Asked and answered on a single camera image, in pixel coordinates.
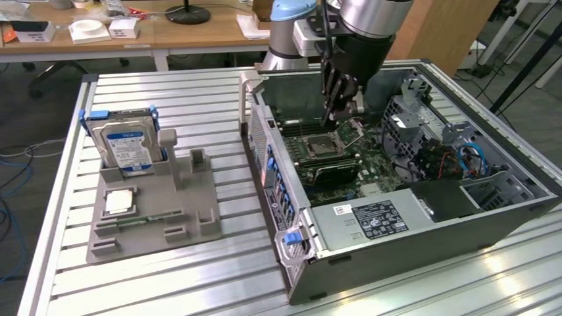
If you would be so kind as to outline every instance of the hard drive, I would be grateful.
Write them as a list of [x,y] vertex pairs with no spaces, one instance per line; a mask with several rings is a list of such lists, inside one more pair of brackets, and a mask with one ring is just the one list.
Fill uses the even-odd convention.
[[154,173],[153,164],[165,160],[158,144],[155,107],[129,111],[81,113],[81,123],[93,137],[105,168],[121,168],[125,176]]

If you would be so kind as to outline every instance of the white box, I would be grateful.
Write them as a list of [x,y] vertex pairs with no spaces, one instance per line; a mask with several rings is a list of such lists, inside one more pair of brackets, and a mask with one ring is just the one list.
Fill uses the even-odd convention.
[[477,64],[479,58],[483,57],[484,51],[487,51],[487,46],[484,43],[475,41],[471,51],[467,54],[464,63],[459,69],[473,69]]
[[139,23],[137,18],[114,20],[110,25],[110,35],[113,38],[138,38]]
[[46,30],[43,32],[18,32],[18,39],[23,43],[47,43],[53,41],[53,38],[55,37],[55,25],[53,25],[53,22],[49,22]]
[[69,26],[75,44],[94,43],[111,40],[106,26],[95,20],[81,20]]

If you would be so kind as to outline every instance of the barcode label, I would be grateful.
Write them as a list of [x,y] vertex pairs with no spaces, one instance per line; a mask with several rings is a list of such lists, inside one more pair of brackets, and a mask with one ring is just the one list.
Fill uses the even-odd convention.
[[334,206],[334,212],[337,215],[352,213],[352,204]]

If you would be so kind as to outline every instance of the white label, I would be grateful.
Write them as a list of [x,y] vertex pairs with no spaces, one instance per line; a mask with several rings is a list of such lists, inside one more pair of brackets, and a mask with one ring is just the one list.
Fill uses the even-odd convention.
[[117,133],[107,135],[117,164],[127,171],[141,171],[153,165],[150,151],[143,147],[143,132]]
[[123,45],[125,48],[150,48],[150,44],[130,44]]
[[352,213],[352,204],[334,206],[334,212],[337,215]]

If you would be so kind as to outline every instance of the wooden desk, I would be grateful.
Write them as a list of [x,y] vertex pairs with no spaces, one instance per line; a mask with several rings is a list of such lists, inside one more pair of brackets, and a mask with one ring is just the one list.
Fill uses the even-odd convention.
[[[126,5],[150,12],[165,12],[181,3],[159,0],[127,1]],[[250,10],[249,6],[233,0],[200,0],[197,3],[204,6],[205,3],[222,3]],[[244,37],[237,23],[237,14],[245,14],[244,11],[216,5],[206,8],[212,11],[212,20],[201,25],[173,23],[161,14],[157,19],[139,22],[141,34],[137,39],[113,39],[74,45],[67,26],[77,15],[86,14],[86,10],[55,10],[49,3],[33,3],[30,10],[34,17],[55,22],[61,28],[50,43],[21,43],[18,40],[6,43],[0,47],[0,63],[151,56],[157,70],[168,71],[169,55],[268,50],[269,40],[249,40]]]

